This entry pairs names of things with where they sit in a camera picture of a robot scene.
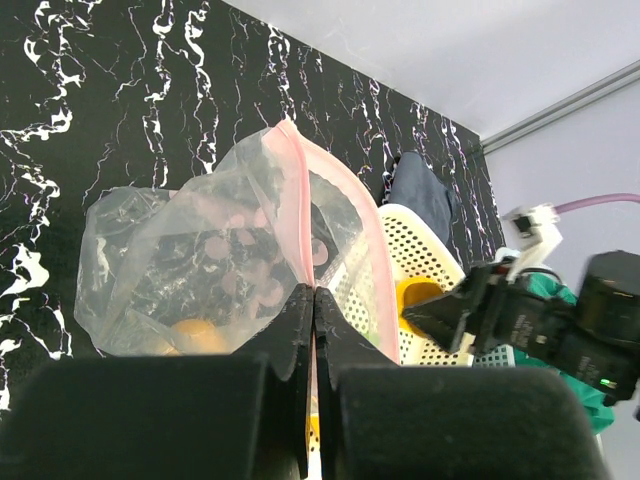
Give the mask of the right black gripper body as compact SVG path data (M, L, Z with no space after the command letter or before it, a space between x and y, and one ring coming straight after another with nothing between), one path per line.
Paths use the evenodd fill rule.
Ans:
M629 400L639 381L639 256L590 257L574 305L500 278L469 316L469 332L477 354L510 345L603 392L607 405Z

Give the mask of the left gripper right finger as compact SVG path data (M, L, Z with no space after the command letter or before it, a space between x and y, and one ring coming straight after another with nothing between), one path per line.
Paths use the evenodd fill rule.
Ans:
M320 452L325 479L392 479L399 367L352 327L330 291L314 298Z

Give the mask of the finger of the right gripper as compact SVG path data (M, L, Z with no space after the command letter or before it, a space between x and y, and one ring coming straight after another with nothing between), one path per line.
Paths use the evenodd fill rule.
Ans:
M474 295L459 286L425 302L405 306L404 318L422 335L430 337L442 350L460 350L468 317L477 306Z

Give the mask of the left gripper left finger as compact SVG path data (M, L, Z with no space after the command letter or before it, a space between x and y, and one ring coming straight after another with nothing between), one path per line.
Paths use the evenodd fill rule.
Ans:
M305 479L309 472L313 289L298 284L276 317L237 351L252 360L252 479Z

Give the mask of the yellow fake orange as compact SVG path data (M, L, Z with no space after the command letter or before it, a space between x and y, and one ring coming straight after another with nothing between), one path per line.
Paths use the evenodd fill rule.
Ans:
M399 330L419 335L419 332L404 318L404 307L431 300L443 293L444 290L436 281L426 277L412 277L397 282L396 305Z

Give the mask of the small orange fake tangerine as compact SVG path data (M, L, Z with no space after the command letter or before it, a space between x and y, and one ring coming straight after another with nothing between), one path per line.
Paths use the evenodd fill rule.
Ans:
M171 329L184 337L187 349L168 347L165 355L219 354L229 351L224 336L207 320L184 319Z

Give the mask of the clear zip top bag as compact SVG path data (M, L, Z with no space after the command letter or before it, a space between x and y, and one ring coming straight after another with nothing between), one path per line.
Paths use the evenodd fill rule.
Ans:
M212 323L238 349L298 284L337 255L346 217L376 207L337 158L293 122L247 136L177 190L119 187L87 212L74 317L116 356L187 349L171 327Z

